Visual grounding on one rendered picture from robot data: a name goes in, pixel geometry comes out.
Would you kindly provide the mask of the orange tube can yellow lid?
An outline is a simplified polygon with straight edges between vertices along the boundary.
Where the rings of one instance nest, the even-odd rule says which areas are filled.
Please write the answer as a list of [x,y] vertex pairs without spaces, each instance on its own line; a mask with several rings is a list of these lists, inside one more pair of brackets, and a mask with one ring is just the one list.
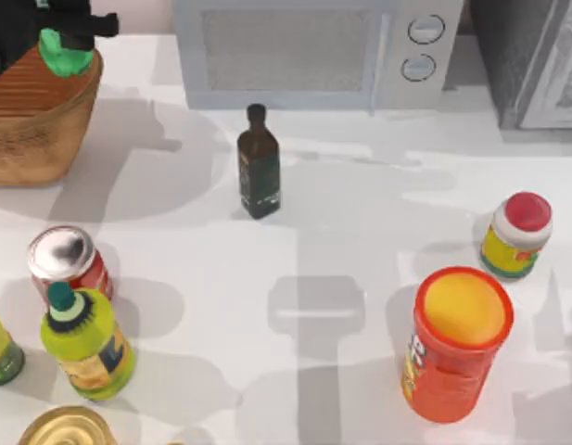
[[489,274],[453,266],[429,275],[416,291],[403,359],[410,407],[439,424],[469,415],[513,322],[512,301]]

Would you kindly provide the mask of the lime bottle with green cap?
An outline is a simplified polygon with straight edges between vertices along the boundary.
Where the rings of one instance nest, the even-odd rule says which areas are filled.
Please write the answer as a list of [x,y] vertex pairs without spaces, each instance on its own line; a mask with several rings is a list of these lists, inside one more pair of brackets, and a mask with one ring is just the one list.
[[55,282],[47,302],[41,340],[70,384],[90,401],[118,394],[132,376],[134,356],[108,298],[96,289]]

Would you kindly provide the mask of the dark glass bottle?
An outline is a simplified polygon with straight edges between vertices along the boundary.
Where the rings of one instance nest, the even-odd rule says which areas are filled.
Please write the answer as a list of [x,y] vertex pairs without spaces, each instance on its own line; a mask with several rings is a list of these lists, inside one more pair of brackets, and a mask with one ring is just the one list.
[[248,128],[237,139],[241,203],[255,220],[281,206],[280,150],[266,126],[266,113],[263,104],[249,105]]

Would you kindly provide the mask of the microwave knob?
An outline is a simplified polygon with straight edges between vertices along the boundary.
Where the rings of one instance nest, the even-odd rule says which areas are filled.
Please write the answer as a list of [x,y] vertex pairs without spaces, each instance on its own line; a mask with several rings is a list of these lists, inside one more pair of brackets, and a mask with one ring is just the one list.
[[405,80],[420,83],[428,80],[437,70],[437,63],[428,54],[419,54],[406,58],[400,67],[400,73]]
[[430,45],[441,38],[445,29],[445,22],[439,15],[427,15],[412,20],[408,37],[417,45]]

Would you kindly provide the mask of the red can with silver top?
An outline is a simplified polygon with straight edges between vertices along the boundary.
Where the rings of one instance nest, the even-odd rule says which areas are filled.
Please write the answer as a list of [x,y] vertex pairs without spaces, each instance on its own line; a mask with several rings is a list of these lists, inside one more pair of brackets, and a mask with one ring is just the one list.
[[55,282],[67,282],[73,289],[96,289],[112,300],[108,268],[92,237],[80,227],[60,225],[44,230],[29,244],[27,263],[45,305],[47,290]]

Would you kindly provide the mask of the pale microwave oven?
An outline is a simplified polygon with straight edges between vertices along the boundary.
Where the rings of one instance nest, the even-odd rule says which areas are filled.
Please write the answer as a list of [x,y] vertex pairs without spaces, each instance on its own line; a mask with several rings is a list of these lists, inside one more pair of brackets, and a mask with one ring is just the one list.
[[[464,0],[172,0],[187,104],[193,109],[367,109],[381,16],[388,38],[377,109],[428,109],[446,80]],[[439,15],[433,44],[408,37]],[[437,63],[426,81],[400,73],[408,57]]]

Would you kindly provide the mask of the brown wicker basket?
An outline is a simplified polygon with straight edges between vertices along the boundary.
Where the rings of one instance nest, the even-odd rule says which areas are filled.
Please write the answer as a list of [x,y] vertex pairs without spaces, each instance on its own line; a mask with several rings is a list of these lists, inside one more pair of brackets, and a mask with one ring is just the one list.
[[91,120],[104,63],[60,78],[36,48],[0,77],[0,186],[36,186],[62,178]]

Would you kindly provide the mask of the yellow jar with red lid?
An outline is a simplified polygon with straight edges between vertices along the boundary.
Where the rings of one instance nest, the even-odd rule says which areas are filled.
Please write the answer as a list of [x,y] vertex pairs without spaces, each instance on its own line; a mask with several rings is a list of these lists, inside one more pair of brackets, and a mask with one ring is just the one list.
[[532,271],[552,232],[553,209],[543,196],[512,194],[492,214],[480,259],[503,279],[521,279]]

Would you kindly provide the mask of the yellow green bottle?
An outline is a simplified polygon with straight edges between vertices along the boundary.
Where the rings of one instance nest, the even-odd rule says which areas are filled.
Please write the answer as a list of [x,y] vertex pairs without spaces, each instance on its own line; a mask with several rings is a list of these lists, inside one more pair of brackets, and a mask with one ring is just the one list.
[[0,386],[16,378],[24,364],[25,355],[22,348],[0,321]]

